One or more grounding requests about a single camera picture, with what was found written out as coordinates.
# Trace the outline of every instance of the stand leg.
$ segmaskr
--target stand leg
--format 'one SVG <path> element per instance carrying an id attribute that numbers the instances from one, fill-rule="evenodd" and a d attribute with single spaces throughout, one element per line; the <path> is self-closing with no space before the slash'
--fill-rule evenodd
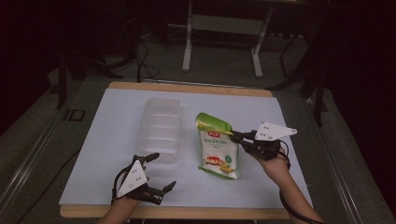
<path id="1" fill-rule="evenodd" d="M 66 63 L 65 63 L 65 47 L 61 46 L 60 53 L 59 53 L 59 98 L 58 98 L 58 105 L 56 106 L 57 109 L 60 109 L 64 102 L 66 101 L 67 97 L 67 84 L 66 84 Z"/>
<path id="2" fill-rule="evenodd" d="M 283 62 L 283 55 L 285 54 L 286 50 L 288 50 L 288 48 L 290 47 L 291 43 L 293 43 L 293 41 L 297 38 L 297 35 L 295 35 L 291 41 L 289 41 L 288 45 L 282 50 L 282 53 L 280 53 L 280 66 L 282 67 L 282 71 L 283 71 L 283 76 L 284 77 L 290 77 L 290 75 L 288 75 L 288 73 L 286 72 L 286 67 L 285 67 L 285 63 Z"/>
<path id="3" fill-rule="evenodd" d="M 262 24 L 262 30 L 259 34 L 259 40 L 257 41 L 256 47 L 251 50 L 251 57 L 253 60 L 254 72 L 256 74 L 256 77 L 262 77 L 262 66 L 260 64 L 259 52 L 260 48 L 262 47 L 262 41 L 265 38 L 265 33 L 267 31 L 268 23 L 271 19 L 273 10 L 274 9 L 272 7 L 268 9 L 265 21 Z"/>
<path id="4" fill-rule="evenodd" d="M 300 88 L 300 95 L 310 97 L 319 84 L 320 70 L 312 70 L 313 72 L 306 77 L 304 85 Z"/>
<path id="5" fill-rule="evenodd" d="M 300 73 L 298 75 L 292 74 L 292 75 L 290 75 L 291 78 L 289 78 L 288 80 L 286 80 L 284 82 L 281 82 L 281 83 L 279 83 L 279 84 L 277 84 L 275 86 L 266 87 L 265 89 L 268 90 L 268 91 L 280 91 L 283 88 L 286 88 L 286 87 L 288 87 L 291 84 L 294 84 L 294 83 L 296 83 L 296 82 L 298 82 L 300 80 L 303 80 L 306 77 L 312 76 L 312 74 L 314 74 L 315 72 L 316 72 L 316 70 L 311 69 L 311 70 L 307 70 L 305 72 L 302 72 L 302 73 Z"/>
<path id="6" fill-rule="evenodd" d="M 320 115 L 323 107 L 323 93 L 324 93 L 324 84 L 326 82 L 326 74 L 327 71 L 320 73 L 320 77 L 318 79 L 318 87 L 317 87 L 317 99 L 315 101 L 315 109 L 314 109 L 314 118 L 320 127 L 322 126 Z"/>
<path id="7" fill-rule="evenodd" d="M 189 15 L 187 18 L 187 43 L 184 49 L 184 59 L 183 59 L 183 72 L 190 71 L 190 61 L 191 61 L 191 20 L 192 20 L 192 0 L 189 1 Z"/>

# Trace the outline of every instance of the forearm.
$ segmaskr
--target forearm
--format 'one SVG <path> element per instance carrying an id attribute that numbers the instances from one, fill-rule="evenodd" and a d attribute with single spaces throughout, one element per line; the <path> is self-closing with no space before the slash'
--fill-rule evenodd
<path id="1" fill-rule="evenodd" d="M 139 203 L 139 201 L 125 197 L 114 201 L 107 213 L 98 221 L 98 224 L 124 224 Z"/>
<path id="2" fill-rule="evenodd" d="M 278 181 L 277 184 L 285 202 L 292 210 L 303 217 L 308 217 L 315 221 L 323 222 L 323 219 L 320 217 L 320 215 L 308 203 L 291 175 L 288 175 L 281 181 Z M 293 224 L 306 223 L 294 217 L 293 215 L 290 215 L 290 220 Z"/>

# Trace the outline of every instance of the product packaging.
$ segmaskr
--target product packaging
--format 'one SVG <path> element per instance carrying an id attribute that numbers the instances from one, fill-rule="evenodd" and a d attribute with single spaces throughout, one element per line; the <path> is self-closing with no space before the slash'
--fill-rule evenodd
<path id="1" fill-rule="evenodd" d="M 238 144 L 229 137 L 232 126 L 224 120 L 200 113 L 196 126 L 202 150 L 201 170 L 226 178 L 237 179 Z"/>
<path id="2" fill-rule="evenodd" d="M 148 99 L 140 122 L 136 149 L 142 156 L 158 152 L 155 162 L 175 162 L 180 155 L 183 111 L 175 99 Z"/>

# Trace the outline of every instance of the white paper sheet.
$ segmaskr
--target white paper sheet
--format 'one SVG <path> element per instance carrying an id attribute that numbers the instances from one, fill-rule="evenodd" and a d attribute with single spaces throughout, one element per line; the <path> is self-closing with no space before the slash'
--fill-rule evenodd
<path id="1" fill-rule="evenodd" d="M 137 154 L 134 143 L 149 98 L 178 99 L 184 110 L 180 159 L 147 164 L 151 187 L 162 189 L 177 182 L 164 196 L 163 206 L 283 208 L 278 187 L 242 147 L 239 179 L 224 180 L 199 170 L 201 151 L 195 127 L 200 112 L 229 122 L 238 132 L 256 130 L 263 120 L 286 126 L 276 98 L 117 89 L 107 89 L 104 94 L 60 205 L 110 204 L 114 178 Z M 290 172 L 311 203 L 290 138 L 282 140 L 289 145 Z"/>

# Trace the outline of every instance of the white triangular marker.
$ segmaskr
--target white triangular marker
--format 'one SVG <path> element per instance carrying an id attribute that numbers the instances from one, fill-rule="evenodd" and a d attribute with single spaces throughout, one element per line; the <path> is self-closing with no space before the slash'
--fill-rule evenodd
<path id="1" fill-rule="evenodd" d="M 143 170 L 140 161 L 135 161 L 124 182 L 122 183 L 117 197 L 122 197 L 133 189 L 144 185 L 148 182 L 145 171 Z"/>
<path id="2" fill-rule="evenodd" d="M 269 122 L 263 122 L 256 132 L 255 139 L 260 141 L 275 141 L 279 138 L 296 134 L 297 130 Z"/>

